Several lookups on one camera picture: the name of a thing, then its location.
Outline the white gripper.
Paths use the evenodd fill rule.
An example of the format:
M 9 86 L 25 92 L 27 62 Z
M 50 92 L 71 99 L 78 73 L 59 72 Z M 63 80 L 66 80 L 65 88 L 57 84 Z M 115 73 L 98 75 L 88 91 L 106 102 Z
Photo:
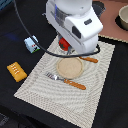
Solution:
M 58 32 L 79 53 L 91 54 L 98 42 L 98 33 L 103 25 L 95 13 L 85 16 L 55 15 Z

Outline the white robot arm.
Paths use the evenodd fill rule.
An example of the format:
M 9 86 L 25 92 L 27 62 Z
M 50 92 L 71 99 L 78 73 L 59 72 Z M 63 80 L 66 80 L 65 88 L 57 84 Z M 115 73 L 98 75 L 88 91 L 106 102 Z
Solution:
M 89 56 L 94 52 L 103 25 L 92 0 L 48 0 L 46 18 L 77 53 Z

